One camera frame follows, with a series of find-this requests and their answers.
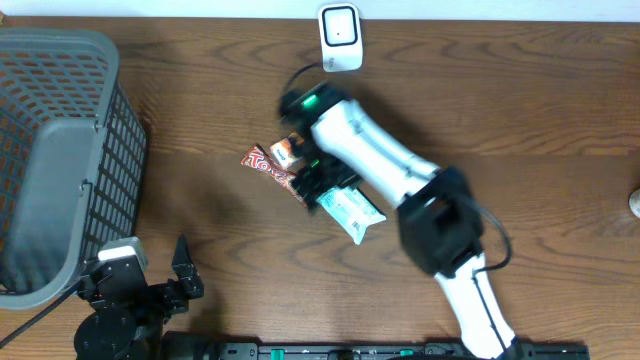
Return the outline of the small orange snack packet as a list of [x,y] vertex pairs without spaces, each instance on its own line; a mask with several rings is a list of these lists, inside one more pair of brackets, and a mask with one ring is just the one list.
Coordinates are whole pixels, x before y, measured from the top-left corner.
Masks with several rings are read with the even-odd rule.
[[300,160],[297,151],[303,144],[304,139],[293,132],[286,138],[272,144],[270,146],[270,152],[282,168],[288,169]]

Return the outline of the mint green tissue pack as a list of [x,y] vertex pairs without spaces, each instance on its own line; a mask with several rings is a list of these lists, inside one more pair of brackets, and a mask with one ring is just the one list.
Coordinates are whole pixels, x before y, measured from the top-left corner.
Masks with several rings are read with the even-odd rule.
[[334,187],[316,202],[360,245],[369,226],[386,220],[370,200],[358,189]]

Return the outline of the orange chocolate bar wrapper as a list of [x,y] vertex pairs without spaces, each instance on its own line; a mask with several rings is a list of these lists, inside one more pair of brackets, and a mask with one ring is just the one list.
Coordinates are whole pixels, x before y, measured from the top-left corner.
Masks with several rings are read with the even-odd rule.
[[307,203],[301,195],[293,188],[292,182],[297,175],[294,172],[284,169],[273,160],[266,151],[258,144],[250,148],[240,161],[242,165],[255,169],[261,173],[269,175],[281,187],[286,189],[304,207]]

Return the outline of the green lid jar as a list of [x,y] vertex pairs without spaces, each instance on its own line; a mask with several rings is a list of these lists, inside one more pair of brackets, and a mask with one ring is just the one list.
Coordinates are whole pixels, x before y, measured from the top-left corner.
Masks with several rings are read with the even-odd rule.
[[633,215],[640,218],[640,189],[637,189],[630,194],[628,205]]

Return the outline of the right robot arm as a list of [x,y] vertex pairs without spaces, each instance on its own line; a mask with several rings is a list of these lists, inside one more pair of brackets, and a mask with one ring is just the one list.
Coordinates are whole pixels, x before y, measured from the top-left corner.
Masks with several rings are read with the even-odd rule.
[[306,92],[287,86],[279,113],[304,140],[294,149],[306,162],[293,181],[297,194],[317,204],[331,189],[368,183],[394,208],[405,253],[444,292],[465,348],[482,359],[514,357],[517,337],[488,276],[509,261],[487,264],[483,223],[493,223],[504,240],[509,235],[474,200],[463,172],[413,153],[327,82]]

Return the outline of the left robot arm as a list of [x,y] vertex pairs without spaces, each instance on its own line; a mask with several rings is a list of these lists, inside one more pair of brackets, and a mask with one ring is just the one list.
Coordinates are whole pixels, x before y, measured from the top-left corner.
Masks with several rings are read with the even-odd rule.
[[148,265],[137,237],[103,246],[97,263],[80,279],[78,296],[93,308],[77,328],[78,359],[158,359],[164,325],[204,296],[204,284],[191,258],[187,238],[178,237],[171,268],[174,279],[150,285]]

